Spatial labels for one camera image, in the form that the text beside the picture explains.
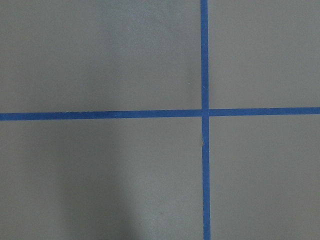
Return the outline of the horizontal blue tape line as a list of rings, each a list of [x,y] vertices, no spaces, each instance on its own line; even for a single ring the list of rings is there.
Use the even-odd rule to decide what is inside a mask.
[[[97,120],[140,118],[192,118],[232,116],[284,116],[318,115],[319,107],[280,108],[227,108],[227,109],[171,109],[171,110],[124,110],[85,112],[19,112],[1,113],[1,121],[45,121],[45,120]]]

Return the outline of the vertical blue tape line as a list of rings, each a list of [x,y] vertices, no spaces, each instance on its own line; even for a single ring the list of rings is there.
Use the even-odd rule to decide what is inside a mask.
[[[203,239],[211,239],[208,1],[200,1]]]

